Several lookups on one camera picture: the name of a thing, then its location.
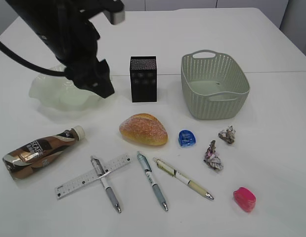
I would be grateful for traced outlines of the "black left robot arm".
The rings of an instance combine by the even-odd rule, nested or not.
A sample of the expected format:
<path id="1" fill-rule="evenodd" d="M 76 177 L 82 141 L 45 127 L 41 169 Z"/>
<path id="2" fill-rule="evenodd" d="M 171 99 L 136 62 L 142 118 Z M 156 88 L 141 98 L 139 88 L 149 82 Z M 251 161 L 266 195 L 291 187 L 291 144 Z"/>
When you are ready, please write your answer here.
<path id="1" fill-rule="evenodd" d="M 114 94 L 106 60 L 98 61 L 100 35 L 72 0 L 9 0 L 7 4 L 25 21 L 65 66 L 62 72 L 40 73 L 65 77 L 78 89 L 102 98 Z"/>

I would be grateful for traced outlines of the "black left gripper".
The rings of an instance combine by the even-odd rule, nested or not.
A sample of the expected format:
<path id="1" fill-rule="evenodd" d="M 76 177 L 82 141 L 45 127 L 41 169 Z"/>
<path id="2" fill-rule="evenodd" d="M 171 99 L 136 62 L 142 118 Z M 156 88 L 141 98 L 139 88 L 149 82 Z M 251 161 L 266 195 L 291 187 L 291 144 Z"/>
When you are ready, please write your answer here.
<path id="1" fill-rule="evenodd" d="M 55 37 L 53 53 L 66 66 L 65 77 L 78 89 L 102 98 L 114 94 L 108 63 L 97 58 L 100 35 L 88 18 L 83 14 L 51 14 L 50 28 Z"/>

